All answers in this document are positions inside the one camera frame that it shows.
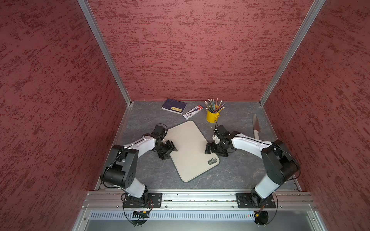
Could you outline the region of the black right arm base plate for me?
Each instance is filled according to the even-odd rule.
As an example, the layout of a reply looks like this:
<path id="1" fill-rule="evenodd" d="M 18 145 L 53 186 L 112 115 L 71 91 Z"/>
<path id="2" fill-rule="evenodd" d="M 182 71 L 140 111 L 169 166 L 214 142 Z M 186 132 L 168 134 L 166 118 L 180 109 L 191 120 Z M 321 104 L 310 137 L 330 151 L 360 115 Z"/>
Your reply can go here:
<path id="1" fill-rule="evenodd" d="M 267 198 L 261 198 L 257 193 L 236 193 L 235 196 L 238 208 L 262 209 L 277 207 L 272 194 Z"/>

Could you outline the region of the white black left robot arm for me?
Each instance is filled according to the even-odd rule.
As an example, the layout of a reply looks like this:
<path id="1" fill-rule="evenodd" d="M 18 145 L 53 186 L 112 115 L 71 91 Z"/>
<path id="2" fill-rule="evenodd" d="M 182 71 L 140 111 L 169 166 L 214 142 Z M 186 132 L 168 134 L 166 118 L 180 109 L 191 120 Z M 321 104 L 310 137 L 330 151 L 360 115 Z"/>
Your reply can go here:
<path id="1" fill-rule="evenodd" d="M 147 200 L 147 187 L 136 178 L 138 159 L 145 153 L 153 151 L 162 160 L 169 159 L 177 148 L 170 140 L 155 134 L 145 134 L 139 140 L 124 146 L 114 145 L 110 152 L 115 155 L 108 161 L 100 180 L 113 188 L 125 191 L 129 196 L 139 200 Z"/>

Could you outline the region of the beige green-edged cutting board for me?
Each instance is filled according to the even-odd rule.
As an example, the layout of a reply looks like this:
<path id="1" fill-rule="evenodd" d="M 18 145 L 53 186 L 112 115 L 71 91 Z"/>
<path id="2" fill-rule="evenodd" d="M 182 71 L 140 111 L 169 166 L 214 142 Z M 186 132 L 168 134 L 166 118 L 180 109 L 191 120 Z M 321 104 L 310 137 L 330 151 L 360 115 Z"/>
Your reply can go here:
<path id="1" fill-rule="evenodd" d="M 217 154 L 205 154 L 208 142 L 193 121 L 170 128 L 165 139 L 172 141 L 177 149 L 170 156 L 183 182 L 195 179 L 220 163 Z"/>

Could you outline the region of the knife with cream handle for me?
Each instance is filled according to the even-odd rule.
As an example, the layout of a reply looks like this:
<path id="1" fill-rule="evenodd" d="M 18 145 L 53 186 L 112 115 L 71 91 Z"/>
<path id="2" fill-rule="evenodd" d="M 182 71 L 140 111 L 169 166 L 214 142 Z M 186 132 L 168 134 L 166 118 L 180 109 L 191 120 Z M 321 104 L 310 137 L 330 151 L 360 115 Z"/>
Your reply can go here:
<path id="1" fill-rule="evenodd" d="M 256 114 L 252 117 L 253 134 L 255 139 L 259 139 L 260 125 Z"/>

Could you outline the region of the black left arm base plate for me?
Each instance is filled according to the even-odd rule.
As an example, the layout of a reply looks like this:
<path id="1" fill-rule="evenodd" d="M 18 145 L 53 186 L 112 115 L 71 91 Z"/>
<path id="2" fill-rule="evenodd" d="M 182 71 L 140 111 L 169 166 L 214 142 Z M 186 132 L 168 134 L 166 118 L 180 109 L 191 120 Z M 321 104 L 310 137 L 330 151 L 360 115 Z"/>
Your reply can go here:
<path id="1" fill-rule="evenodd" d="M 123 200 L 124 208 L 144 208 L 153 209 L 160 208 L 162 203 L 162 193 L 144 193 L 141 198 L 127 196 L 126 194 L 121 197 Z"/>

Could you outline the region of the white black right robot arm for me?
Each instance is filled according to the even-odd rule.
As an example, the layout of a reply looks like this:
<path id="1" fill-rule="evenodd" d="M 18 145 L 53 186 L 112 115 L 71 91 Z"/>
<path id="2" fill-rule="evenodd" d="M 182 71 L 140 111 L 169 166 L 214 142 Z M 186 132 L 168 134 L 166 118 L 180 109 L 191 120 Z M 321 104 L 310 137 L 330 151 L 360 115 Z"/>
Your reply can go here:
<path id="1" fill-rule="evenodd" d="M 266 174 L 251 191 L 251 200 L 255 204 L 262 203 L 300 171 L 298 161 L 289 153 L 287 146 L 282 141 L 262 141 L 237 131 L 229 133 L 215 129 L 213 142 L 206 144 L 205 154 L 215 153 L 228 157 L 231 150 L 243 150 L 263 161 Z"/>

